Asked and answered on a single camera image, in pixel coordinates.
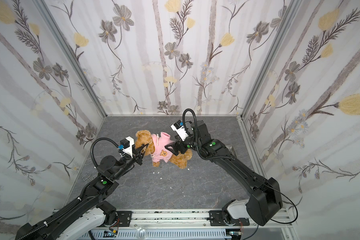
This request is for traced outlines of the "brown plush teddy bear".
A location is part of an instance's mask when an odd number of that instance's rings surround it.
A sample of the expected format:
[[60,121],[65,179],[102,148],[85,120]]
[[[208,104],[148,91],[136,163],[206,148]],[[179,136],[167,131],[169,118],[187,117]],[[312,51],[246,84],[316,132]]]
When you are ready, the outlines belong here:
[[135,149],[146,146],[145,156],[151,156],[153,167],[158,168],[161,162],[172,163],[180,169],[187,167],[188,161],[192,158],[191,150],[177,156],[165,148],[166,145],[174,143],[171,136],[165,132],[151,134],[148,130],[141,130],[136,133]]

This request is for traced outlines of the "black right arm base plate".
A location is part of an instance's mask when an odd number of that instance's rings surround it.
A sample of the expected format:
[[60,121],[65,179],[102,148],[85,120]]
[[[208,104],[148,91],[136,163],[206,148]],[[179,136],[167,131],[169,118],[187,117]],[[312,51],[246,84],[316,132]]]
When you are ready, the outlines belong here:
[[212,227],[241,227],[249,226],[250,222],[247,218],[233,219],[227,211],[211,210],[207,220]]

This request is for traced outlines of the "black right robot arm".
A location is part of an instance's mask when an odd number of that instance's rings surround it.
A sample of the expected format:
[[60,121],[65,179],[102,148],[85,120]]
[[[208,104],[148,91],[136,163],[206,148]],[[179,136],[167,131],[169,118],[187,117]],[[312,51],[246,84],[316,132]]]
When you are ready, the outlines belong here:
[[237,159],[224,143],[211,137],[203,121],[192,123],[187,129],[185,123],[178,120],[171,128],[177,133],[176,141],[166,145],[167,150],[176,156],[188,150],[195,151],[203,160],[225,170],[247,191],[249,199],[232,200],[222,208],[223,224],[232,225],[235,220],[252,219],[264,226],[281,210],[283,203],[279,183],[257,174]]

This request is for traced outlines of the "pink bear hoodie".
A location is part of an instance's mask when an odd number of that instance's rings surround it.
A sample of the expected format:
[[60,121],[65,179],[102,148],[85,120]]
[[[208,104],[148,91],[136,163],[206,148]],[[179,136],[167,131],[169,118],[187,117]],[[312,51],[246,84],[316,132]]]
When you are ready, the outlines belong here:
[[171,140],[171,136],[165,132],[161,132],[160,135],[152,134],[152,140],[154,145],[154,152],[151,154],[153,163],[159,163],[160,161],[164,161],[167,163],[173,154],[165,149],[165,146],[173,143]]

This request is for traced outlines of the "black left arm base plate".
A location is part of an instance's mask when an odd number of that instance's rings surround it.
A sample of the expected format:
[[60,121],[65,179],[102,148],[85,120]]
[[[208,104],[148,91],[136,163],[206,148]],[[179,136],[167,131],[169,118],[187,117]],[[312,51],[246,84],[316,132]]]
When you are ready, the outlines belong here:
[[106,215],[105,227],[129,227],[132,220],[132,211],[111,211]]

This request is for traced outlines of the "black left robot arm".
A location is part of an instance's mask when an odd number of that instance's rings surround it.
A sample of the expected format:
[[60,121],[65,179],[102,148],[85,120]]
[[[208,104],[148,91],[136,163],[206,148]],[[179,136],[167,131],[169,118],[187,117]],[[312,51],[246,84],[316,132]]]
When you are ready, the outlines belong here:
[[23,225],[16,234],[16,240],[56,240],[69,226],[78,220],[85,212],[93,207],[100,206],[119,186],[117,180],[132,169],[135,163],[141,165],[148,144],[141,145],[137,149],[132,146],[132,155],[125,154],[120,160],[113,156],[103,158],[100,164],[94,156],[95,145],[100,141],[109,141],[116,148],[120,146],[106,138],[96,140],[90,148],[92,162],[98,171],[98,175],[86,184],[81,193],[62,207],[56,213],[46,219],[30,225]]

